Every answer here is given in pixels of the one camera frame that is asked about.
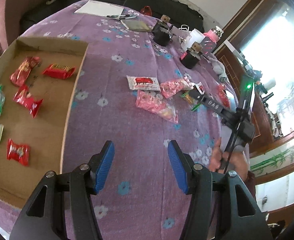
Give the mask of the person right hand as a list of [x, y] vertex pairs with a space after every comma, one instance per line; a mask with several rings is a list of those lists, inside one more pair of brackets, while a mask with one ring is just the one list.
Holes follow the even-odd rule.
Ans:
[[217, 139], [215, 142], [214, 148], [212, 149], [212, 155], [208, 170], [215, 172], [216, 170], [221, 169], [221, 161], [228, 161], [233, 167], [235, 172], [245, 180], [249, 171], [249, 164], [246, 156], [243, 152], [233, 152], [229, 154], [228, 152], [221, 151], [221, 138]]

